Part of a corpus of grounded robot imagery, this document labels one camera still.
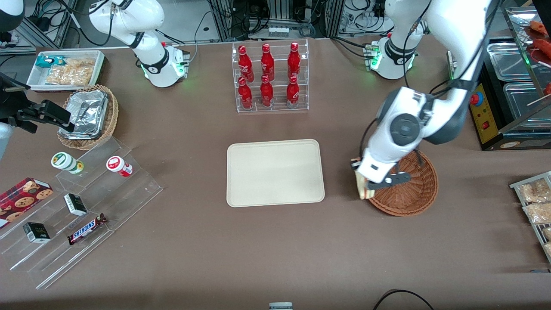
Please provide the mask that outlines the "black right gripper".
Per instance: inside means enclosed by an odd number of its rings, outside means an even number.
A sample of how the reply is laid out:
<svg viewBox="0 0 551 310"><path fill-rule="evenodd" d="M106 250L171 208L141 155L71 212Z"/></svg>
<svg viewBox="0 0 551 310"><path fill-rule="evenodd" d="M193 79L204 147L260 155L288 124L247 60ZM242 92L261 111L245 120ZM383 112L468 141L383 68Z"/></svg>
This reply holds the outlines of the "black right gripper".
<svg viewBox="0 0 551 310"><path fill-rule="evenodd" d="M26 97L30 86L0 73L0 121L13 128L20 128L29 133L36 133L37 125L56 125L71 128L71 113L50 100L40 104L31 103ZM13 116L19 111L19 119Z"/></svg>

